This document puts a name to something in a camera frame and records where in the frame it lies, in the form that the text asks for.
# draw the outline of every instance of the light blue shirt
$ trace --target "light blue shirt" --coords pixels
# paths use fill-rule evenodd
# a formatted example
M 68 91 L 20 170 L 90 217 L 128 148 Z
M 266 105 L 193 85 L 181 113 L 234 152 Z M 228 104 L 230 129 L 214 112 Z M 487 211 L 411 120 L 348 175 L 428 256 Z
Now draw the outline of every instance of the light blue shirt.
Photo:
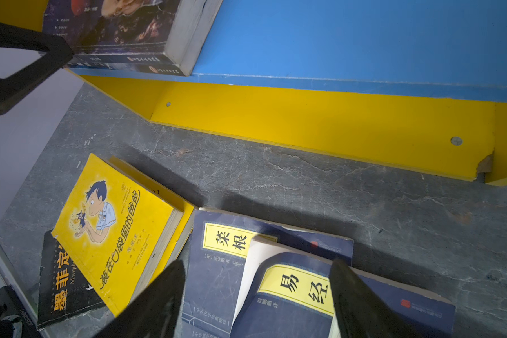
M 98 215 L 98 224 L 96 225 L 96 230 L 103 230 L 107 228 L 108 226 L 112 226 L 117 221 L 115 210 L 113 207 L 107 203 L 104 202 L 103 204 L 103 210 Z

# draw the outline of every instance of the book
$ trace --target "book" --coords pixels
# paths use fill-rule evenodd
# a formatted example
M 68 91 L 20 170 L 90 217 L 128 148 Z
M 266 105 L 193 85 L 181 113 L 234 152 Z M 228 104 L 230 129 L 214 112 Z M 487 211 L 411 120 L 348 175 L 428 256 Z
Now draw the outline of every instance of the book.
M 256 235 L 352 263 L 353 240 L 349 238 L 200 208 L 190 236 L 182 337 L 229 337 L 244 263 Z
M 52 235 L 116 316 L 152 280 L 183 214 L 90 154 Z M 61 270 L 57 288 L 67 280 Z
M 144 64 L 189 76 L 221 3 L 50 0 L 43 32 L 63 37 L 76 63 Z
M 64 287 L 57 290 L 56 276 L 62 269 L 70 275 Z M 73 259 L 47 231 L 39 269 L 38 330 L 104 306 Z
M 192 203 L 183 199 L 178 194 L 174 193 L 170 189 L 166 188 L 162 184 L 158 183 L 154 179 L 137 170 L 134 166 L 128 162 L 122 161 L 121 159 L 113 156 L 109 159 L 109 164 L 115 169 L 120 170 L 125 175 L 128 175 L 132 179 L 139 182 L 143 186 L 153 191 L 156 195 L 160 196 L 163 200 L 168 201 L 178 209 L 183 210 L 184 214 L 178 223 L 175 233 L 172 235 L 171 240 L 167 248 L 160 259 L 158 266 L 156 267 L 150 283 L 155 280 L 162 271 L 178 258 L 181 253 L 184 244 L 188 240 L 191 230 L 194 228 L 194 211 L 197 209 Z
M 301 322 L 316 323 L 319 331 L 310 336 L 338 336 L 336 321 L 329 318 L 334 316 L 328 279 L 331 264 L 331 260 L 254 237 L 244 266 L 231 337 L 255 336 L 260 332 L 256 324 L 262 320 L 265 330 L 277 330 L 285 320 L 297 323 L 278 332 L 278 337 L 307 337 L 305 334 L 312 329 L 301 326 Z M 456 308 L 449 300 L 355 268 L 352 271 L 423 337 L 451 337 Z

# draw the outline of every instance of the blue book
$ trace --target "blue book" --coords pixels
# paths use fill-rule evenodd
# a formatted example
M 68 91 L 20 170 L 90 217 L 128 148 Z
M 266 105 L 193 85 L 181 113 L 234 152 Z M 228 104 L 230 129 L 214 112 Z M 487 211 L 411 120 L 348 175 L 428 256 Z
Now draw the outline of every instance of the blue book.
M 332 262 L 256 237 L 250 243 L 231 338 L 338 337 L 329 272 Z M 352 269 L 425 338 L 450 337 L 455 306 L 439 295 Z
M 352 263 L 353 240 L 201 208 L 195 211 L 182 312 L 182 337 L 228 338 L 252 238 Z

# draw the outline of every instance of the cartoon boy's black hair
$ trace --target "cartoon boy's black hair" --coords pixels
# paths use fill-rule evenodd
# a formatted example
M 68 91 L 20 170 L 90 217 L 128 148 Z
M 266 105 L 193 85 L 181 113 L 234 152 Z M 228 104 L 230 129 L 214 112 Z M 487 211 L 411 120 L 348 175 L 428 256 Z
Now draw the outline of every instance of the cartoon boy's black hair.
M 90 190 L 86 192 L 86 201 L 88 202 L 88 198 L 90 197 L 90 195 L 92 195 L 92 193 L 97 190 L 98 193 L 98 198 L 101 197 L 101 200 L 104 201 L 106 198 L 107 198 L 107 185 L 105 184 L 105 181 L 99 181 L 99 182 L 96 182 L 94 183 L 91 187 L 90 187 Z

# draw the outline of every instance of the publisher logo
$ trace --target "publisher logo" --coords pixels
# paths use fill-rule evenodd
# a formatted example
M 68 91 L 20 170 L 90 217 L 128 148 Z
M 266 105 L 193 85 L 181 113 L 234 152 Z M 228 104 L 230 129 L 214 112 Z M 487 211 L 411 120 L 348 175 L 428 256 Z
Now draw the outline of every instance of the publisher logo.
M 403 299 L 403 300 L 400 301 L 400 305 L 403 306 L 403 307 L 405 307 L 405 308 L 412 307 L 412 304 L 409 301 L 406 301 L 405 299 Z

